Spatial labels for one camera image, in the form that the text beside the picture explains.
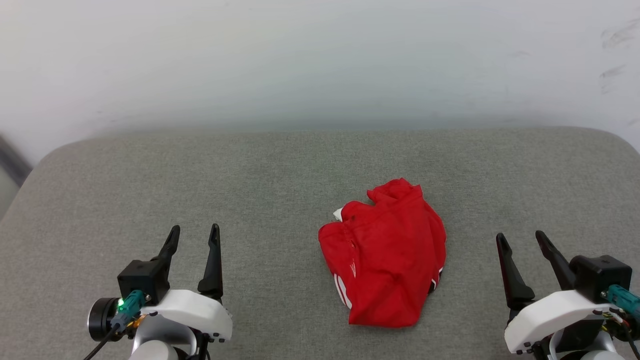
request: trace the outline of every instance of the gray cushion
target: gray cushion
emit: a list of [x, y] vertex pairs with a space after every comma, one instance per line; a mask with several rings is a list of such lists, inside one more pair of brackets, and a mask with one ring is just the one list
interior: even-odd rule
[[[395, 177], [421, 184], [447, 229], [442, 282], [409, 329], [348, 325], [317, 231]], [[82, 359], [86, 315], [116, 275], [182, 227], [173, 288], [196, 290], [221, 228], [234, 335], [218, 359], [506, 359], [495, 250], [504, 232], [539, 297], [559, 290], [534, 232], [567, 258], [640, 268], [640, 156], [577, 128], [145, 135], [64, 146], [0, 225], [0, 358]], [[632, 289], [640, 290], [636, 276]], [[626, 344], [618, 348], [628, 357]], [[131, 341], [97, 359], [127, 359]]]

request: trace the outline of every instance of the crumpled fabric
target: crumpled fabric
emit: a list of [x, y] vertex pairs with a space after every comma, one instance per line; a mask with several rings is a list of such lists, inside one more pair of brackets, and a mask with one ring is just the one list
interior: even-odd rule
[[446, 258], [442, 220], [422, 188], [395, 179], [367, 191], [374, 205], [351, 201], [342, 222], [320, 228], [318, 239], [349, 323], [407, 327], [418, 322]]

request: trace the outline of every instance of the white plastic casing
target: white plastic casing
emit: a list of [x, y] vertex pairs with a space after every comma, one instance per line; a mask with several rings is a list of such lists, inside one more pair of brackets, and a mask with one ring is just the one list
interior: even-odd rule
[[610, 307], [616, 306], [594, 304], [575, 290], [557, 291], [522, 309], [504, 330], [504, 340], [510, 352], [526, 352], [525, 343], [534, 344], [593, 315], [594, 310], [608, 311]]
[[191, 290], [167, 291], [156, 306], [145, 306], [140, 312], [149, 314], [157, 311], [166, 319], [172, 320], [218, 339], [228, 341], [233, 331], [231, 314], [218, 301]]

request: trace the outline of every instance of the black cable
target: black cable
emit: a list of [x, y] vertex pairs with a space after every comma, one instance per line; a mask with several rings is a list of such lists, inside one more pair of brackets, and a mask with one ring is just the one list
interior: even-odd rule
[[631, 338], [631, 330], [629, 327], [623, 322], [622, 327], [625, 328], [625, 334], [627, 335], [627, 341], [629, 342], [629, 346], [631, 346], [631, 350], [633, 350], [636, 359], [640, 360], [640, 352], [638, 352], [638, 348], [634, 343], [634, 340]]
[[107, 336], [104, 337], [104, 339], [102, 339], [98, 345], [91, 350], [91, 352], [89, 353], [89, 355], [87, 355], [83, 360], [89, 360], [92, 357], [94, 357], [96, 354], [98, 354], [98, 351], [100, 351], [100, 349], [102, 349], [102, 347], [104, 346], [104, 344], [107, 343], [107, 341], [109, 341], [109, 339], [111, 339], [111, 337], [116, 333], [116, 331], [118, 330], [118, 328], [120, 327], [120, 324], [117, 323], [115, 324], [114, 327], [111, 328], [111, 330], [109, 331], [109, 333], [107, 334]]

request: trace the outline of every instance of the teal connector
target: teal connector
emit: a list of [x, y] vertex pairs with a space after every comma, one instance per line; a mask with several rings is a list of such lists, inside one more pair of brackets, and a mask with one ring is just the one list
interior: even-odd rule
[[607, 300], [640, 321], [640, 297], [620, 285], [611, 285], [607, 291]]
[[126, 299], [118, 302], [118, 312], [111, 319], [111, 327], [118, 324], [118, 328], [124, 330], [131, 319], [140, 312], [145, 303], [145, 294], [142, 291], [132, 291]]

